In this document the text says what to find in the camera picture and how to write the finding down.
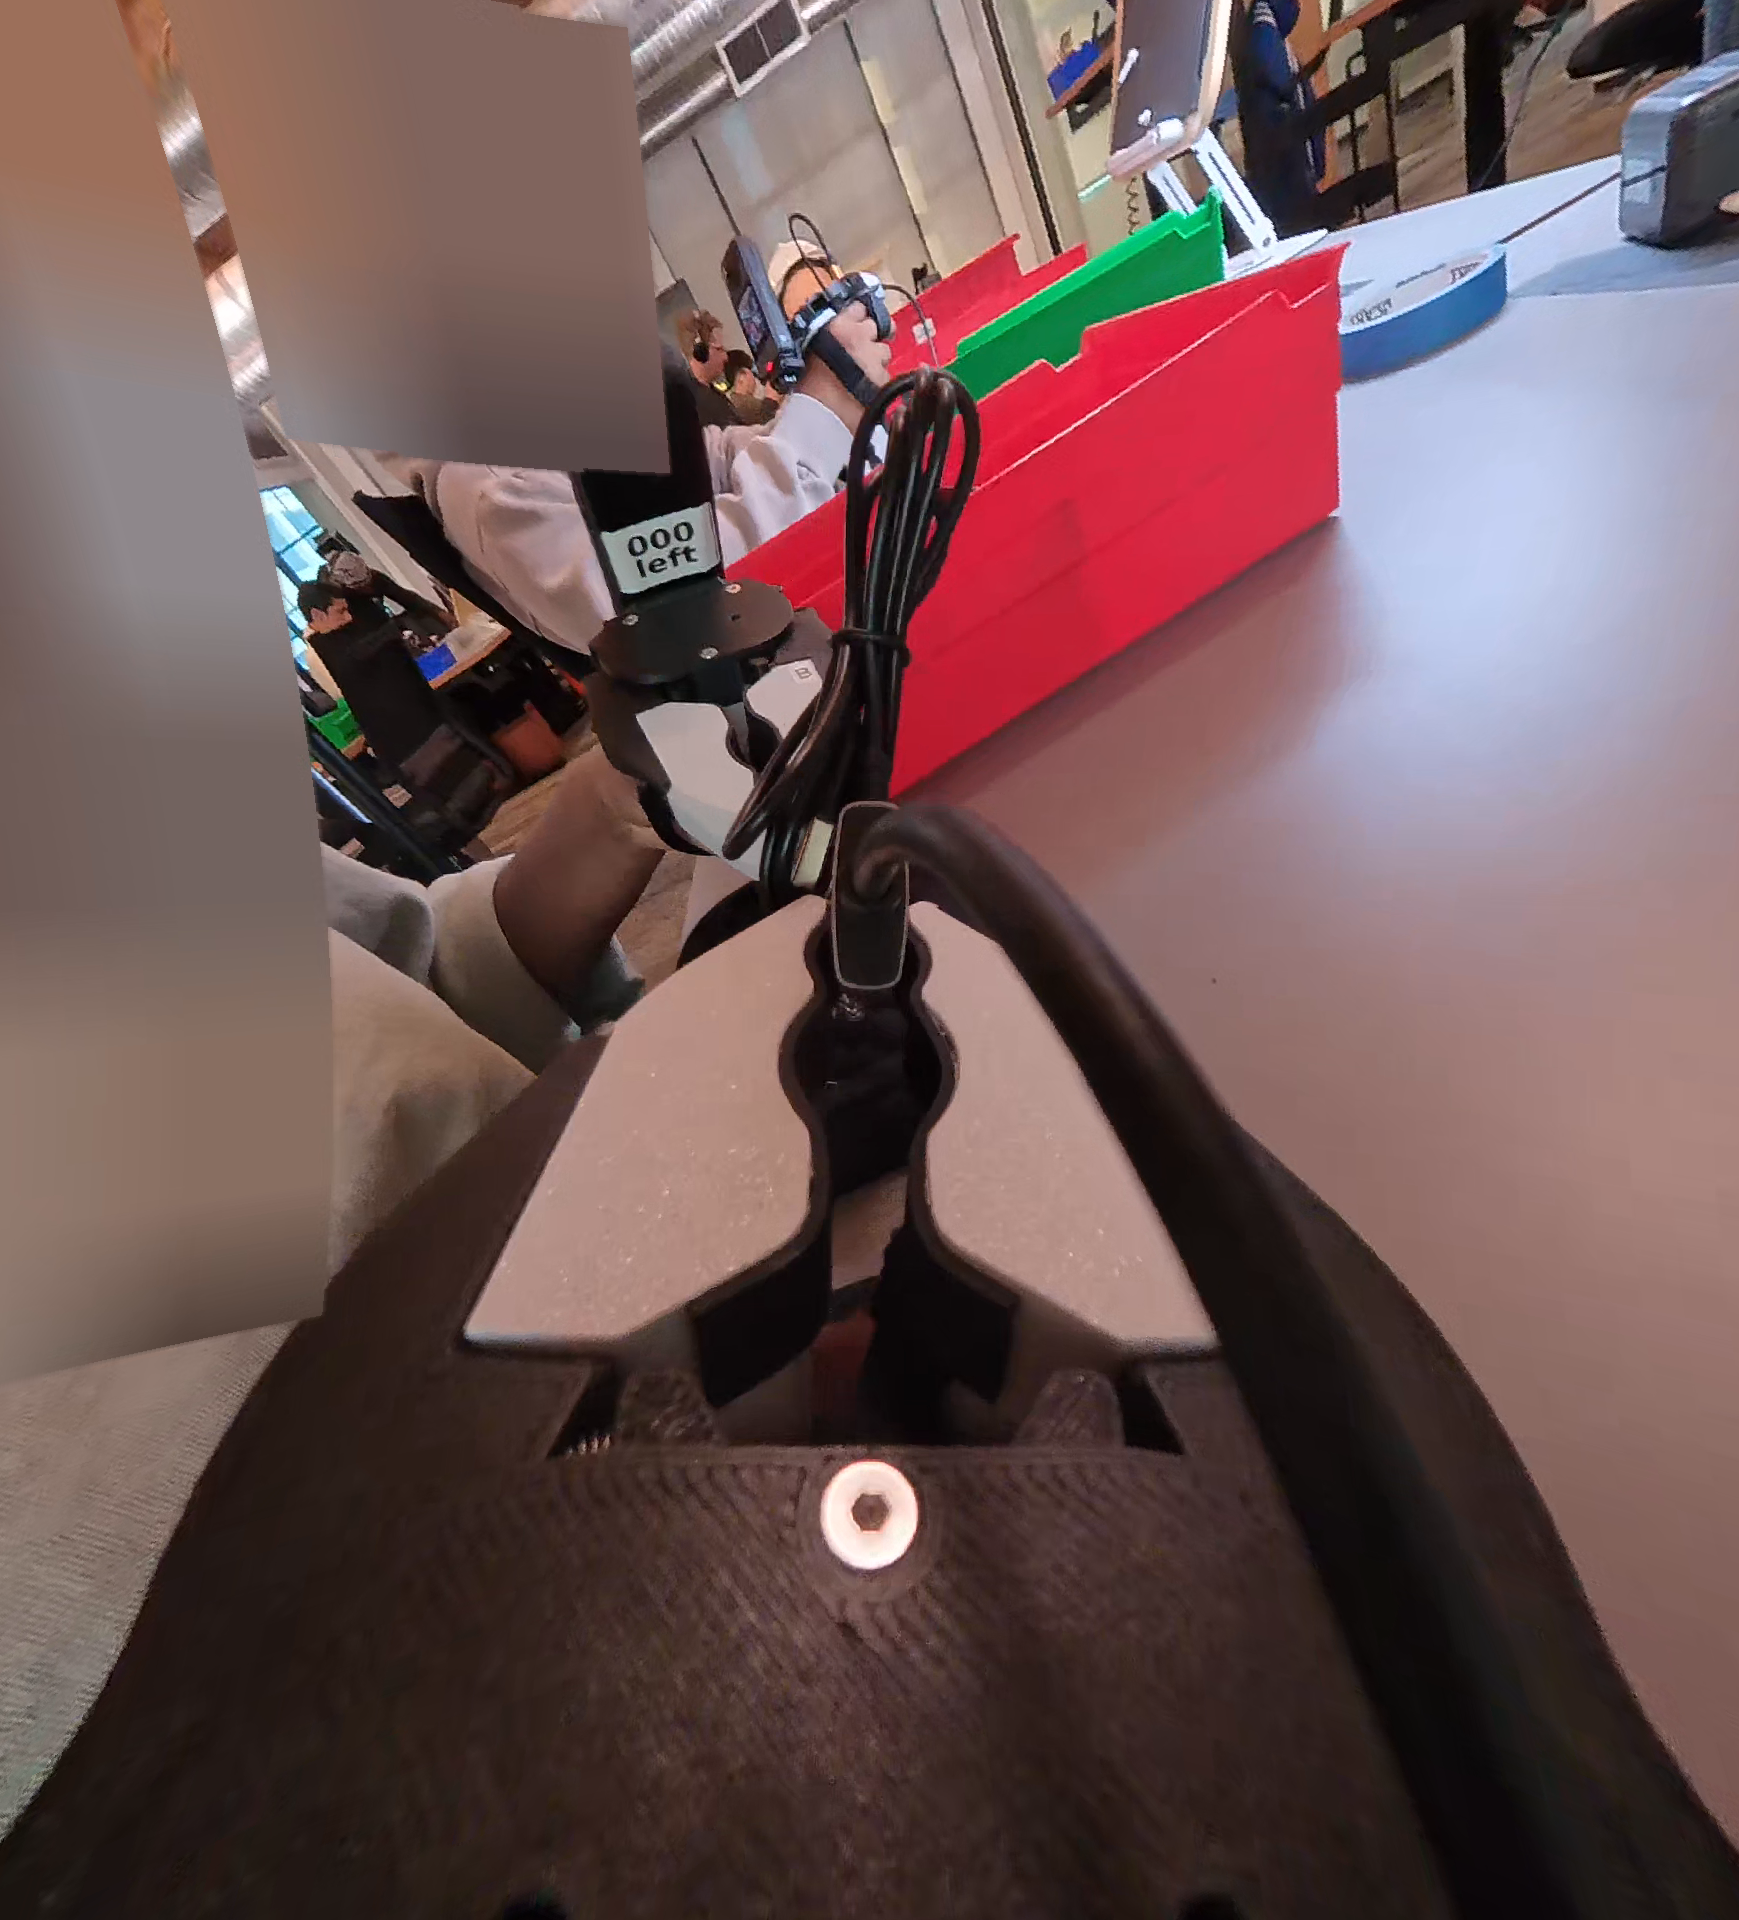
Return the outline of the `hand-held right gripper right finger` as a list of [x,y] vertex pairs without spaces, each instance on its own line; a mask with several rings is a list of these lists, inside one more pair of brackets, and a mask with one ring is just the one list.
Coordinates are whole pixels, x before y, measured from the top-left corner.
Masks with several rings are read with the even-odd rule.
[[1217,1354],[1136,1164],[1003,949],[916,905],[909,954],[936,1094],[873,1301],[873,1360],[901,1416],[1003,1444],[1054,1375]]

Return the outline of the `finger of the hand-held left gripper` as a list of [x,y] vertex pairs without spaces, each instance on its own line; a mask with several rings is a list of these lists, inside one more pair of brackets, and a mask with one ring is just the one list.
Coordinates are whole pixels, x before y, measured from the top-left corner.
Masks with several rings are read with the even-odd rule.
[[810,845],[832,831],[836,811],[835,678],[835,662],[781,658],[748,692],[768,754],[741,826],[766,900],[805,892],[823,866]]
[[656,704],[640,715],[656,773],[643,807],[660,839],[699,858],[725,858],[725,839],[756,788],[733,747],[732,715],[716,704]]

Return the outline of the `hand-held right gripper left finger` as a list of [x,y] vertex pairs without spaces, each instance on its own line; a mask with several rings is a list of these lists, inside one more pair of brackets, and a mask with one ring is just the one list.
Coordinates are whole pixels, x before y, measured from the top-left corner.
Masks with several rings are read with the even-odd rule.
[[679,968],[605,1044],[462,1337],[732,1406],[808,1354],[832,1295],[832,1157],[793,1073],[819,1003],[798,900]]

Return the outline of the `red plastic bin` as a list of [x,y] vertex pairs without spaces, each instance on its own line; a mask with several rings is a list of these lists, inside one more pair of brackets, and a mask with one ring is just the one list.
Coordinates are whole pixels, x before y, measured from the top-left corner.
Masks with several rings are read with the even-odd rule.
[[1339,510],[1340,241],[1092,325],[981,400],[928,598],[901,796]]
[[909,329],[909,339],[922,345],[940,345],[951,334],[961,339],[1085,264],[1088,250],[1081,245],[1024,269],[1018,260],[1018,235],[1012,234],[991,250],[978,251],[978,257],[958,270],[932,281],[912,300],[901,300],[896,322]]

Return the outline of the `person's left forearm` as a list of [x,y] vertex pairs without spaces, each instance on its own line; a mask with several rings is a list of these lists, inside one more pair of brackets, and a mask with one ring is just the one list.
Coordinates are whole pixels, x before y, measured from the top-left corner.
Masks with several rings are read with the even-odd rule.
[[643,998],[620,924],[666,857],[637,780],[590,747],[544,786],[494,885],[504,939],[527,979],[586,1031]]

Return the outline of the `green plastic bin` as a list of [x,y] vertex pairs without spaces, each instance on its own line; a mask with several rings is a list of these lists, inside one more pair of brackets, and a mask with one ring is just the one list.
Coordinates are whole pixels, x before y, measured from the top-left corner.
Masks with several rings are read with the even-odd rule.
[[1210,191],[1192,212],[1148,222],[961,335],[947,372],[972,399],[987,399],[1037,362],[1062,368],[1076,360],[1092,325],[1218,284],[1226,274],[1225,212],[1221,193]]

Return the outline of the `white board stand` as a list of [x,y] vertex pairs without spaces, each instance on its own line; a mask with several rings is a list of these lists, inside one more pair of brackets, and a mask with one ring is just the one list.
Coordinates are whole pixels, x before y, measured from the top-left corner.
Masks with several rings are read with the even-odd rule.
[[1325,227],[1278,234],[1217,127],[1190,138],[1187,121],[1161,119],[1142,130],[1136,143],[1108,157],[1108,177],[1127,186],[1130,231],[1136,231],[1137,218],[1156,219],[1213,207],[1226,277],[1249,277],[1280,265],[1331,239]]

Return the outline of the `blue tape roll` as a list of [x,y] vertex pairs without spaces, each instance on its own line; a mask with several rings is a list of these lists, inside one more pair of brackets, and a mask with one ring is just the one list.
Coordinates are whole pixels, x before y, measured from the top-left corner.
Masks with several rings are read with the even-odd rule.
[[1344,384],[1410,368],[1489,325],[1509,299],[1500,245],[1454,251],[1408,277],[1344,281],[1339,360]]

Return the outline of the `black board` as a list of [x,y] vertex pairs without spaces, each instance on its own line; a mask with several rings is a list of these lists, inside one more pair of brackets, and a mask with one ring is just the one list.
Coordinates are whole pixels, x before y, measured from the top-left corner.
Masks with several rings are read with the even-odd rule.
[[1213,124],[1230,23],[1230,2],[1119,2],[1110,154],[1165,119]]

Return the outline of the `dark blue jacket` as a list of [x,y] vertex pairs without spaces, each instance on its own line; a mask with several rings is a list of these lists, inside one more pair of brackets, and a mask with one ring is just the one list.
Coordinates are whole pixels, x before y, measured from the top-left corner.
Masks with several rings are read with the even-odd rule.
[[1326,138],[1305,130],[1313,90],[1290,46],[1298,19],[1298,2],[1234,2],[1226,46],[1244,178],[1278,235],[1320,224],[1326,174]]

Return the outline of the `silver ventilation duct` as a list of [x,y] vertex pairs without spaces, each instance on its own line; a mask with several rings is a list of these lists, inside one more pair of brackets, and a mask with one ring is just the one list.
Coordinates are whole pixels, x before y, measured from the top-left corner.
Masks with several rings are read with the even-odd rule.
[[632,65],[643,154],[752,92],[854,2],[640,2]]

